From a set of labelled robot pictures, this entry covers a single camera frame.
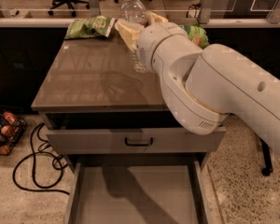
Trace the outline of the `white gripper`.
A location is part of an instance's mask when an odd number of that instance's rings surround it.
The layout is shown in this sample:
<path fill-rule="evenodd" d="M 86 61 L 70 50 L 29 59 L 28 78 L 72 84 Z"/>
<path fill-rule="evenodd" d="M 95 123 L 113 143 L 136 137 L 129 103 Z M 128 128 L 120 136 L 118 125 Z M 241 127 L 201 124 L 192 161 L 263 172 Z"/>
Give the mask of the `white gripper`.
<path fill-rule="evenodd" d="M 180 54 L 188 51 L 186 45 L 189 44 L 189 39 L 186 32 L 154 12 L 147 12 L 146 15 L 149 26 L 145 29 L 139 23 L 121 19 L 118 32 L 128 49 L 132 53 L 136 52 L 137 58 L 150 73 L 158 74 L 160 72 L 158 65 L 166 62 L 172 67 L 178 67 L 175 71 L 177 74 L 188 74 L 190 61 L 185 60 L 179 66 L 176 63 Z M 153 57 L 160 45 L 164 45 L 164 53 L 161 53 L 160 63 L 154 64 Z"/>

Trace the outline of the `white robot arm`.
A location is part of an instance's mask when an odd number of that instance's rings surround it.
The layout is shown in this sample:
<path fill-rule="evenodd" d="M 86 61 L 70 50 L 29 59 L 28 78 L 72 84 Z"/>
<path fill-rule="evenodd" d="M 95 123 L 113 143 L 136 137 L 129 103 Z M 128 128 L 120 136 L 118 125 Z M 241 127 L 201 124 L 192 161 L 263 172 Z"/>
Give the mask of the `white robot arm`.
<path fill-rule="evenodd" d="M 119 19 L 115 28 L 146 70 L 158 75 L 177 122 L 207 135 L 234 114 L 280 157 L 280 80 L 234 49 L 202 49 L 179 25 L 150 16 L 148 26 Z"/>

